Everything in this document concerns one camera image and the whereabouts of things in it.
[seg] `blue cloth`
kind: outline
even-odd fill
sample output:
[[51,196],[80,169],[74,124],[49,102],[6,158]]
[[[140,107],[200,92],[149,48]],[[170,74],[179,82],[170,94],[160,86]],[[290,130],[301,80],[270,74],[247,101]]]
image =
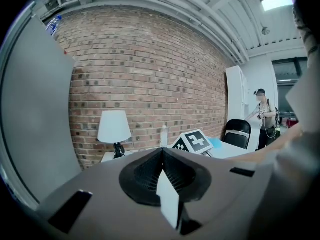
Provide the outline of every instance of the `blue cloth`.
[[221,143],[220,139],[218,139],[218,138],[208,138],[208,139],[212,143],[212,145],[215,149],[219,149],[222,147],[222,143]]

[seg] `brick wall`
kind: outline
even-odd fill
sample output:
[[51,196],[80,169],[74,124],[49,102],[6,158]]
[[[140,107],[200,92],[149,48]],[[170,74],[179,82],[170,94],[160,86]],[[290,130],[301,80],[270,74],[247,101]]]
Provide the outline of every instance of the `brick wall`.
[[57,41],[76,60],[69,119],[82,168],[113,150],[97,140],[104,110],[126,111],[126,150],[158,147],[164,124],[169,144],[199,128],[222,135],[232,63],[184,24],[135,7],[95,7],[63,15]]

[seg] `white lampshade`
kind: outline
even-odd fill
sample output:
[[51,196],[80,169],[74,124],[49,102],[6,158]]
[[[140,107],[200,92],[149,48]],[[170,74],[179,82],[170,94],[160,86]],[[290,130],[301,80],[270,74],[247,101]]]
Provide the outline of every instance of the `white lampshade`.
[[131,137],[127,115],[125,111],[103,111],[98,140],[103,143],[118,143]]

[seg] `black cap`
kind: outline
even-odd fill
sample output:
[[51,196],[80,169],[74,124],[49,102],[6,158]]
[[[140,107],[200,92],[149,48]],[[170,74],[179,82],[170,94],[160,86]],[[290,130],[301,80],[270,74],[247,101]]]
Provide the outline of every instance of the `black cap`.
[[254,92],[254,95],[257,95],[257,94],[266,94],[266,91],[264,89],[259,89]]

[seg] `lamp base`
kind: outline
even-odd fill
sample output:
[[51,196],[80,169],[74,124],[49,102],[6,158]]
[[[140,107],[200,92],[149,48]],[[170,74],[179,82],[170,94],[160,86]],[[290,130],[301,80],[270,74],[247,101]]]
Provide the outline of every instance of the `lamp base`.
[[119,142],[113,144],[115,155],[113,159],[121,158],[125,156],[125,148]]

